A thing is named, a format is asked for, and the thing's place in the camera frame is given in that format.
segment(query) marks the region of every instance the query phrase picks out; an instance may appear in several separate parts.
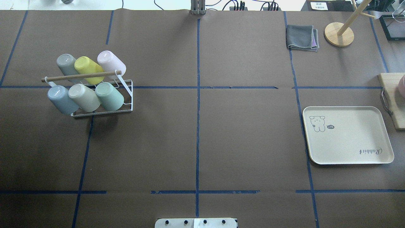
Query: white rectangular tray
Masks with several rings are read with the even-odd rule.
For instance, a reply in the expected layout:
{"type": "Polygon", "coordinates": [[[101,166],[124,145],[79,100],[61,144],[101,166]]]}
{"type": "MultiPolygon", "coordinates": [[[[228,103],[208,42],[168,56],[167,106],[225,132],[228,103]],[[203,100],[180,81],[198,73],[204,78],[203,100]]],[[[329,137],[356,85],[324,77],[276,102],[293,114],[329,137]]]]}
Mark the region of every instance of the white rectangular tray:
{"type": "Polygon", "coordinates": [[[310,106],[303,111],[310,158],[317,164],[394,160],[381,112],[372,106],[310,106]]]}

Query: cup rack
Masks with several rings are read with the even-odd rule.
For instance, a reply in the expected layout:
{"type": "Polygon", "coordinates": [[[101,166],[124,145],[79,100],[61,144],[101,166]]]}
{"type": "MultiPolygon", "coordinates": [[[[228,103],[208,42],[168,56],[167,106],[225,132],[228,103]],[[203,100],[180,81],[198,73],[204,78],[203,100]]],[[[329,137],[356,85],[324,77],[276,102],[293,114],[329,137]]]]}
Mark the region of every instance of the cup rack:
{"type": "MultiPolygon", "coordinates": [[[[66,75],[66,76],[57,76],[57,77],[44,77],[41,79],[42,82],[48,83],[51,87],[57,86],[54,82],[55,81],[61,81],[61,80],[69,80],[69,79],[84,79],[84,78],[90,78],[90,77],[108,77],[108,76],[117,76],[119,82],[117,82],[115,79],[113,82],[109,82],[111,84],[115,84],[115,88],[119,89],[121,86],[120,84],[125,88],[126,92],[129,94],[131,97],[131,102],[130,103],[124,103],[119,110],[116,111],[105,111],[102,106],[100,106],[97,110],[88,113],[84,111],[75,111],[74,113],[70,114],[73,118],[77,117],[83,117],[83,116],[94,116],[94,115],[102,115],[102,114],[110,114],[110,113],[118,113],[118,112],[132,112],[133,111],[133,103],[134,103],[134,95],[133,95],[133,82],[132,80],[124,80],[122,78],[122,72],[119,70],[115,71],[108,71],[108,72],[101,72],[101,73],[91,73],[91,74],[78,74],[78,75],[66,75]]],[[[95,90],[95,85],[91,84],[84,84],[85,86],[89,87],[92,90],[95,90]]]]}

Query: yellow cup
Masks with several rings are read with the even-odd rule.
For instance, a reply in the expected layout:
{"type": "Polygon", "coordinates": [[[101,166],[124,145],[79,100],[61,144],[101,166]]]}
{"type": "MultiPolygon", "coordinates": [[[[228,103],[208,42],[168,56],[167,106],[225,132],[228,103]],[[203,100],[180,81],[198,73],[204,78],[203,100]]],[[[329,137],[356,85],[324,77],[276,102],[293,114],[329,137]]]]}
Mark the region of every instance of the yellow cup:
{"type": "MultiPolygon", "coordinates": [[[[75,61],[75,69],[79,74],[104,72],[100,65],[86,56],[82,56],[75,61]]],[[[104,77],[90,77],[86,78],[86,81],[95,85],[100,83],[103,79],[104,77]]]]}

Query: dog illustration on tray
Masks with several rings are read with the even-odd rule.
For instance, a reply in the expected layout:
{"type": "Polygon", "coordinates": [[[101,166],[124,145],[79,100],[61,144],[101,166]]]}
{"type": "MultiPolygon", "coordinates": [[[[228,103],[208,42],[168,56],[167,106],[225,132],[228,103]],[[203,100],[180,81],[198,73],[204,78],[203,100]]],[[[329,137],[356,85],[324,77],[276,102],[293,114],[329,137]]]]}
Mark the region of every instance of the dog illustration on tray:
{"type": "Polygon", "coordinates": [[[325,131],[325,117],[324,116],[310,116],[311,124],[315,132],[325,131]]]}

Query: towel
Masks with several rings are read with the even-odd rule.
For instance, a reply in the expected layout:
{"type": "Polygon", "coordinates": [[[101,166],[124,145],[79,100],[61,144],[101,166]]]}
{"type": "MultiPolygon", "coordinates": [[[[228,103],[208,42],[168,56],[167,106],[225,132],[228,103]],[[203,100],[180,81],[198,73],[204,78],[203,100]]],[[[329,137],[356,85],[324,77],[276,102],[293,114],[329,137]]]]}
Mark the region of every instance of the towel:
{"type": "Polygon", "coordinates": [[[291,49],[317,52],[318,30],[312,25],[287,25],[286,42],[291,49]]]}

